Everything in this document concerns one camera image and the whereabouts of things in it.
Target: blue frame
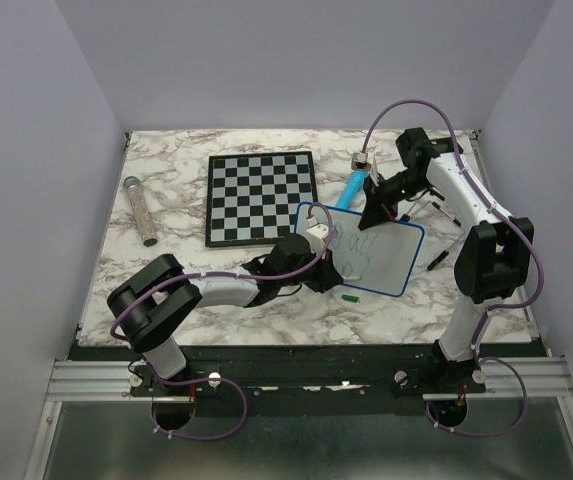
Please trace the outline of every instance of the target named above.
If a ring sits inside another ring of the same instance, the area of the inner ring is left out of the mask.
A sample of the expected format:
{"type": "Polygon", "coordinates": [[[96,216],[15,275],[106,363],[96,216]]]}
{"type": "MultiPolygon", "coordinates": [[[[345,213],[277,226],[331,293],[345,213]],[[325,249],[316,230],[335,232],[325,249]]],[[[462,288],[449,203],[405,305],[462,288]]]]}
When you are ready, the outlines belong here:
{"type": "MultiPolygon", "coordinates": [[[[297,206],[297,216],[295,217],[295,226],[294,226],[295,233],[297,233],[297,225],[299,224],[299,211],[301,210],[302,205],[306,205],[308,207],[309,205],[312,205],[312,203],[311,202],[302,202],[297,206]]],[[[350,213],[352,215],[361,216],[361,213],[355,212],[353,210],[346,210],[344,208],[337,208],[337,207],[329,207],[327,205],[325,205],[325,207],[328,208],[329,210],[335,210],[338,212],[350,213]]],[[[392,293],[379,292],[377,290],[359,287],[357,285],[350,285],[348,283],[344,283],[343,285],[350,287],[350,288],[356,288],[358,290],[364,290],[366,292],[378,293],[379,295],[386,295],[387,297],[393,297],[393,298],[399,298],[404,294],[404,292],[406,292],[406,287],[408,286],[408,280],[410,280],[410,275],[411,275],[411,273],[413,273],[413,268],[415,268],[415,262],[417,261],[417,256],[419,255],[419,250],[421,249],[422,244],[424,243],[424,237],[426,236],[426,230],[424,230],[424,227],[422,227],[421,225],[417,225],[415,223],[398,222],[397,220],[395,220],[391,223],[401,223],[402,225],[407,225],[409,227],[419,228],[422,232],[422,236],[419,239],[419,244],[417,245],[417,250],[415,251],[415,256],[413,257],[413,262],[410,265],[410,270],[408,270],[408,275],[406,276],[406,281],[404,282],[404,287],[402,288],[402,291],[397,295],[393,295],[392,293]]]]}

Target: marble table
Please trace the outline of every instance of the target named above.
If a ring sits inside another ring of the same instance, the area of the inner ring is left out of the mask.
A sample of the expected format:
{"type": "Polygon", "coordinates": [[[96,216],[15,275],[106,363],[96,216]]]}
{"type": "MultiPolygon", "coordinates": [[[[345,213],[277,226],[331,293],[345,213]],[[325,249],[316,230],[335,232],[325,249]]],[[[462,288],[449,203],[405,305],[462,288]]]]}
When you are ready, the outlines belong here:
{"type": "MultiPolygon", "coordinates": [[[[379,170],[386,177],[403,168],[395,147],[395,139],[401,133],[401,130],[378,130],[371,139],[370,149],[377,155],[379,170]]],[[[106,298],[158,255],[173,253],[183,265],[226,269],[270,250],[271,247],[208,249],[204,246],[210,155],[311,150],[319,200],[334,205],[350,173],[352,153],[361,147],[364,135],[364,131],[336,130],[133,133],[121,178],[123,181],[126,176],[135,175],[145,185],[159,242],[148,248],[141,244],[120,183],[82,317],[80,345],[120,343],[108,333],[113,317],[106,298]]],[[[429,135],[446,136],[438,131],[429,135]]],[[[458,140],[469,162],[474,164],[468,136],[460,133],[458,140]]],[[[361,211],[364,201],[360,192],[353,209],[361,211]]],[[[400,214],[408,208],[408,203],[401,204],[400,214]]],[[[433,342],[446,328],[457,298],[453,265],[459,250],[431,272],[426,266],[461,231],[432,206],[413,215],[412,221],[425,227],[426,237],[406,293],[400,298],[342,286],[323,295],[303,288],[295,296],[279,298],[258,308],[221,306],[196,310],[174,337],[183,345],[433,342]],[[342,300],[344,293],[357,294],[359,303],[342,300]]],[[[484,341],[529,342],[527,323],[523,311],[504,312],[493,318],[484,341]]]]}

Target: whiteboard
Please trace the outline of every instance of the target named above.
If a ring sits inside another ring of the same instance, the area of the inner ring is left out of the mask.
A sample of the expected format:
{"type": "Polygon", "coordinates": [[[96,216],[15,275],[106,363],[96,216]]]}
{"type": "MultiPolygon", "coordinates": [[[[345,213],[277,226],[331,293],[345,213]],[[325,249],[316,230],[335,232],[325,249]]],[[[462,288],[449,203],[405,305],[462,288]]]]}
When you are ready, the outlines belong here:
{"type": "MultiPolygon", "coordinates": [[[[295,233],[306,231],[309,202],[297,207],[295,233]]],[[[387,222],[360,231],[361,213],[326,207],[333,219],[334,235],[330,244],[337,271],[349,280],[344,285],[391,297],[406,290],[424,240],[424,229],[412,223],[387,222]]],[[[313,208],[315,218],[327,224],[321,208],[313,208]]]]}

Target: checkered board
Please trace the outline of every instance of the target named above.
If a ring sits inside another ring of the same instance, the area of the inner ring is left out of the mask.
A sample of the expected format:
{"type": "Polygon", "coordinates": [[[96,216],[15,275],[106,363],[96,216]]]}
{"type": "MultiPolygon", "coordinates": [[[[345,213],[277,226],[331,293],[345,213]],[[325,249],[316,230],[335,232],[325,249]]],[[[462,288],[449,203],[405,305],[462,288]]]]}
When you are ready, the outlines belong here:
{"type": "Polygon", "coordinates": [[[300,202],[316,202],[311,152],[210,157],[206,246],[277,243],[300,202]]]}

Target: gray floor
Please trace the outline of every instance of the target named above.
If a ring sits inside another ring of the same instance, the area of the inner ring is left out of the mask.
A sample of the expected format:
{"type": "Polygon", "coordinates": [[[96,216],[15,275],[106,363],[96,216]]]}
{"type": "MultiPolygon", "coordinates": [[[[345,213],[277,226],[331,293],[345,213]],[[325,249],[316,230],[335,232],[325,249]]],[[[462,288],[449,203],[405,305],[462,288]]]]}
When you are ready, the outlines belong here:
{"type": "MultiPolygon", "coordinates": [[[[515,418],[516,401],[477,401],[465,425],[492,430],[515,418]]],[[[573,479],[573,454],[555,400],[532,402],[516,433],[468,439],[423,417],[251,418],[220,442],[153,435],[141,404],[64,406],[47,479],[573,479]]],[[[197,419],[214,433],[233,419],[197,419]]]]}

